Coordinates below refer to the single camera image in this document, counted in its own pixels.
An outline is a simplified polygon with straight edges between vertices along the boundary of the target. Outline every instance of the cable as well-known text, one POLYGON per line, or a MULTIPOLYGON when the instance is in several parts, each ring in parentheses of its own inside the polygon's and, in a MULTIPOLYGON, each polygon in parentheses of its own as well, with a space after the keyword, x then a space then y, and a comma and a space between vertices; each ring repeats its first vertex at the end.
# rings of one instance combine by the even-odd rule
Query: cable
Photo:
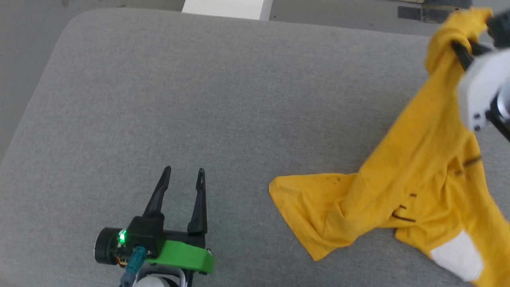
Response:
POLYGON ((138 273, 138 270, 140 270, 140 267, 142 267, 146 258, 147 254, 145 248, 137 246, 127 262, 125 272, 120 278, 119 287, 133 287, 136 280, 136 274, 138 273))

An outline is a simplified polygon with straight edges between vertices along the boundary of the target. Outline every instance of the dark stain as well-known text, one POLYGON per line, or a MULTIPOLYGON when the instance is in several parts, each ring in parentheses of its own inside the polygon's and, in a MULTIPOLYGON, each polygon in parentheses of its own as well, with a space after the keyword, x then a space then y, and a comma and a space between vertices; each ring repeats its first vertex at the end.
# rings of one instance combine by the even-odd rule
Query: dark stain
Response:
POLYGON ((477 163, 479 161, 481 161, 481 155, 478 156, 478 157, 472 158, 472 159, 470 159, 470 160, 468 160, 466 162, 464 162, 464 164, 462 166, 464 168, 467 168, 468 166, 473 165, 473 164, 475 164, 475 163, 477 163))
POLYGON ((396 219, 400 219, 400 220, 404 220, 404 221, 409 221, 409 222, 416 222, 415 219, 411 219, 411 218, 405 218, 405 217, 400 217, 398 215, 395 214, 395 212, 393 212, 391 214, 392 217, 396 218, 396 219))
MULTIPOLYGON (((471 166, 471 165, 474 165, 475 163, 477 163, 477 162, 479 162, 479 161, 481 161, 481 155, 480 155, 480 156, 477 156, 477 157, 475 157, 475 158, 472 158, 472 159, 467 160, 466 162, 464 162, 464 163, 462 164, 462 167, 465 169, 465 168, 467 168, 467 167, 469 167, 469 166, 471 166)), ((464 170, 462 170, 462 171, 456 171, 456 172, 455 172, 455 176, 461 176, 461 175, 463 175, 463 174, 464 174, 464 170)))

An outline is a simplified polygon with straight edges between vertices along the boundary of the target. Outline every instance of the motor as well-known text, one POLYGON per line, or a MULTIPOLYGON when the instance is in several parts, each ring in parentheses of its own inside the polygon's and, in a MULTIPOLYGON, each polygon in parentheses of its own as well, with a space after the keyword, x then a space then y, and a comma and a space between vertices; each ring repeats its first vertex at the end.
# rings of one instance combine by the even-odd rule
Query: motor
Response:
POLYGON ((206 249, 206 174, 198 171, 196 199, 187 231, 164 230, 161 213, 171 167, 165 167, 142 216, 127 228, 105 227, 96 239, 96 262, 125 269, 119 287, 191 287, 195 272, 213 272, 214 258, 206 249))

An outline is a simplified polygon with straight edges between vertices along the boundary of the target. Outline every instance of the gray fabric surface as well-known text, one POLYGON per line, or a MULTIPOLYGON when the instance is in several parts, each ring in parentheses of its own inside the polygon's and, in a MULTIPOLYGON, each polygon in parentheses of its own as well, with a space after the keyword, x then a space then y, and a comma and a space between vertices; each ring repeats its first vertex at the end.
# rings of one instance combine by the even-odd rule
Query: gray fabric surface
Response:
MULTIPOLYGON (((274 207, 275 176, 355 172, 426 79, 418 36, 96 10, 63 32, 0 165, 0 277, 19 287, 117 286, 105 226, 142 213, 172 166, 167 229, 208 185, 215 273, 194 286, 464 286, 374 230, 313 262, 274 207)), ((510 147, 480 140, 508 217, 510 147)))

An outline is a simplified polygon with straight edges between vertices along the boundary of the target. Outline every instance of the yellow shirt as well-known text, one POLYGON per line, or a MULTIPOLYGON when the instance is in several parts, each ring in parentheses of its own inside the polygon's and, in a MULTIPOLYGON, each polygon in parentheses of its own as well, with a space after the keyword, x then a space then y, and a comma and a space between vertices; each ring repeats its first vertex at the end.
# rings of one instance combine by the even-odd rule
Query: yellow shirt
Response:
POLYGON ((462 124, 464 74, 452 41, 468 49, 490 10, 453 13, 431 39, 429 79, 357 174, 277 177, 269 193, 314 260, 376 228, 476 286, 510 286, 510 226, 487 189, 480 150, 462 124))

